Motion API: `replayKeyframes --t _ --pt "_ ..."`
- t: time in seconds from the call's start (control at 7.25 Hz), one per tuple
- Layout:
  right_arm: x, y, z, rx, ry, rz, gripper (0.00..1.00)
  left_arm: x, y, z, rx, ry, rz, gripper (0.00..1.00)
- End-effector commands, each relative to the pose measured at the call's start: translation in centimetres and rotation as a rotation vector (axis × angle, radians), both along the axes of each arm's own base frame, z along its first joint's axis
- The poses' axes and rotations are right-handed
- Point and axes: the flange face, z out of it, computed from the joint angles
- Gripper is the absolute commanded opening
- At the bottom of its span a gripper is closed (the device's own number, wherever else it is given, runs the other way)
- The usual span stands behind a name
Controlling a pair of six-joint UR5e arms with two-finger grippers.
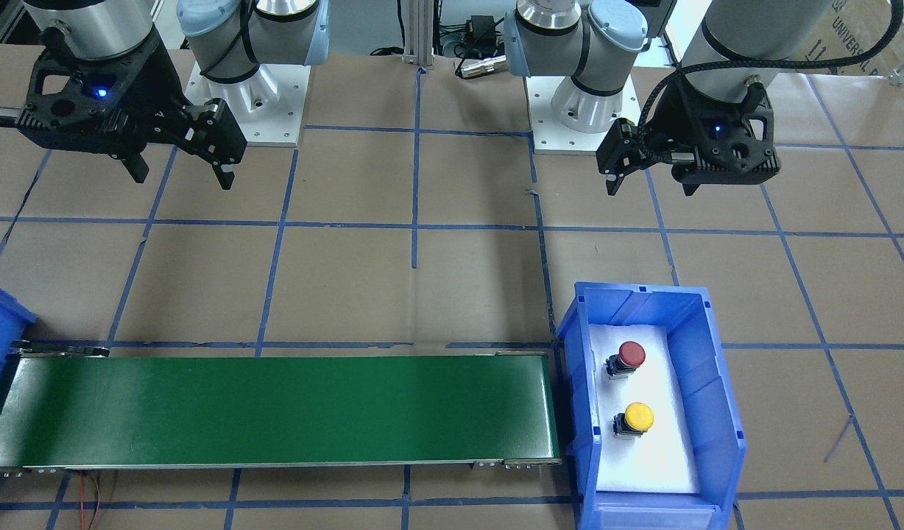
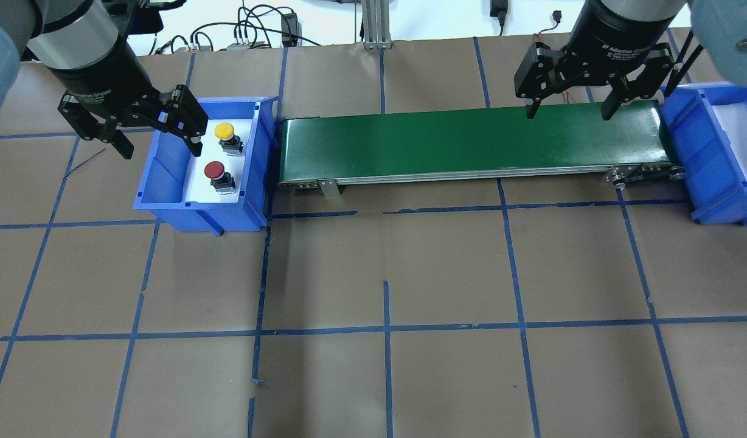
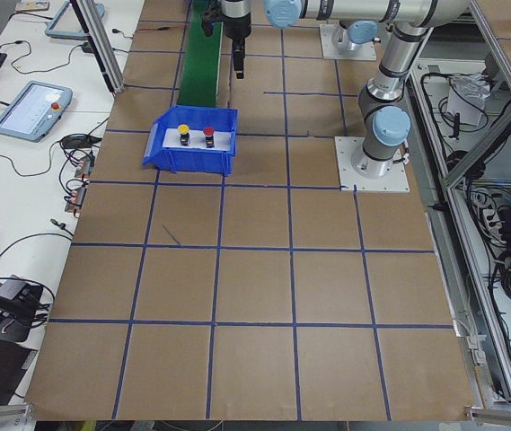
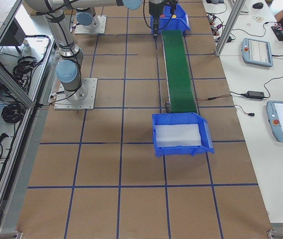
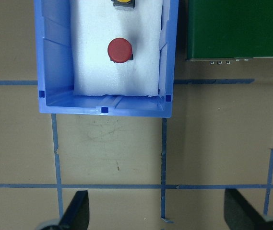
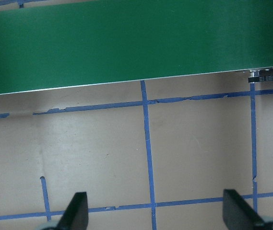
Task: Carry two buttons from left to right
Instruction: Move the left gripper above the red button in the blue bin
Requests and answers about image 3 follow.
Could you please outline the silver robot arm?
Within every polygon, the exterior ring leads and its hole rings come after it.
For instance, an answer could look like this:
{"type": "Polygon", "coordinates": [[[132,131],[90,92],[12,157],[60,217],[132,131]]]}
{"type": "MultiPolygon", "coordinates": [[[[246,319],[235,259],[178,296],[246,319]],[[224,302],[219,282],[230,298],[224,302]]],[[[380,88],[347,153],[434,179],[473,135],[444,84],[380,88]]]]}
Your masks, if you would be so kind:
{"type": "Polygon", "coordinates": [[[410,117],[396,103],[427,35],[459,17],[469,5],[468,1],[265,1],[263,9],[268,22],[279,29],[301,19],[393,25],[378,71],[358,96],[366,137],[351,155],[355,172],[378,180],[391,169],[396,150],[410,132],[410,117]]]}

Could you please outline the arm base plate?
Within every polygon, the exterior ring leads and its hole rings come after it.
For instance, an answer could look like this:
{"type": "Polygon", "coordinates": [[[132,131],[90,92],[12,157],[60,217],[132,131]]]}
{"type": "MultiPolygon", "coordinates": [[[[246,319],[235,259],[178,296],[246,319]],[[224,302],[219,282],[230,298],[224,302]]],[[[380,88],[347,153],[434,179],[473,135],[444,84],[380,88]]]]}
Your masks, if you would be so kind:
{"type": "Polygon", "coordinates": [[[378,162],[364,153],[361,136],[336,136],[335,148],[342,191],[366,193],[409,193],[404,163],[394,163],[399,149],[388,161],[378,162]]]}
{"type": "Polygon", "coordinates": [[[322,56],[327,59],[375,61],[377,30],[376,22],[366,20],[321,24],[322,56]]]}

